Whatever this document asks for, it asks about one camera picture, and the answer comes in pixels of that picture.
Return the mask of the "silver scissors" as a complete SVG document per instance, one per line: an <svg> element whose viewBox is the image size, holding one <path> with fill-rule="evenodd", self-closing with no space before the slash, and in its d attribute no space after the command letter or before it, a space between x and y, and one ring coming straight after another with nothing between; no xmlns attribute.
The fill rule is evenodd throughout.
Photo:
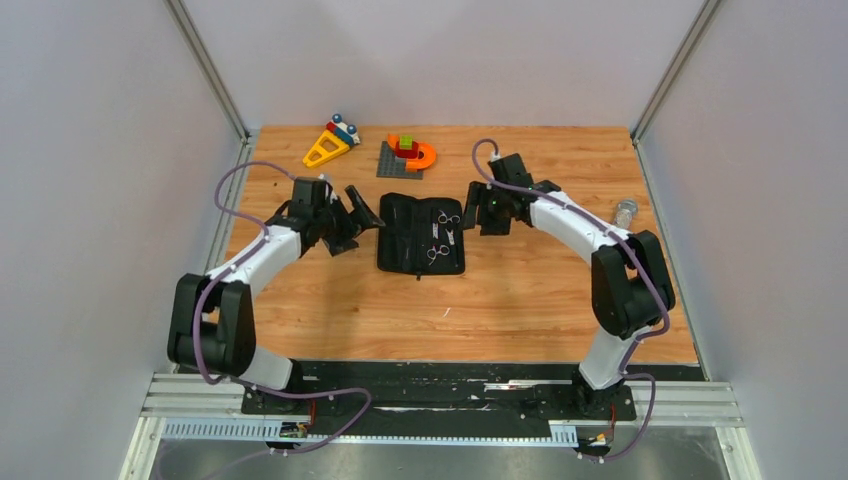
<svg viewBox="0 0 848 480"><path fill-rule="evenodd" d="M439 210L436 216L436 221L432 225L432 233L434 239L444 237L448 244L455 244L455 227L459 224L461 217L459 215L449 215L444 210Z"/></svg>
<svg viewBox="0 0 848 480"><path fill-rule="evenodd" d="M441 245L433 245L426 251L426 257L428 259L428 265L432 266L440 259L447 259L451 256L452 249L450 245L441 244Z"/></svg>

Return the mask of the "black zip tool case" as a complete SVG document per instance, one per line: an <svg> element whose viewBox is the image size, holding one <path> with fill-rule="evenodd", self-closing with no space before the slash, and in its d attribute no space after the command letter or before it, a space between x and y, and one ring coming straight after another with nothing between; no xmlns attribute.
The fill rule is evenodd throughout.
<svg viewBox="0 0 848 480"><path fill-rule="evenodd" d="M447 259L428 265L426 251L433 245L446 244L442 237L434 239L432 225L439 210L461 217L462 205L452 198L416 198L400 193L387 193L380 198L379 217L385 226L377 236L377 268L384 272L414 275L460 275L466 270L462 217L455 227L455 244Z"/></svg>

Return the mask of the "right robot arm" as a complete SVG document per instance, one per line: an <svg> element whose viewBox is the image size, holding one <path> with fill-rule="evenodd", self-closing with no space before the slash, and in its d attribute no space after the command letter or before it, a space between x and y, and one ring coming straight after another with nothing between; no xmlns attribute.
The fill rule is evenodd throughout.
<svg viewBox="0 0 848 480"><path fill-rule="evenodd" d="M482 175L469 186L465 226L505 235L512 222L552 236L590 269L590 298L599 330L579 363L571 403L596 417L628 378L627 366L644 340L665 334L676 297L658 237L632 233L589 212L558 185L534 181L519 154L473 162Z"/></svg>

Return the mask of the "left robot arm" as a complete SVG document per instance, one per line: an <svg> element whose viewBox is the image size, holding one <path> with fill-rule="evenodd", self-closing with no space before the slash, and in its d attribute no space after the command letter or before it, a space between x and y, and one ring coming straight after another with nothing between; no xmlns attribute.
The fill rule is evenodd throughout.
<svg viewBox="0 0 848 480"><path fill-rule="evenodd" d="M295 360L257 344L254 302L286 267L318 243L333 256L358 246L366 230L383 226L358 190L344 190L344 205L323 178L295 180L292 197L260 225L239 254L205 274L177 282L166 346L168 358L209 376L268 388L268 400L283 413L298 411L306 386Z"/></svg>

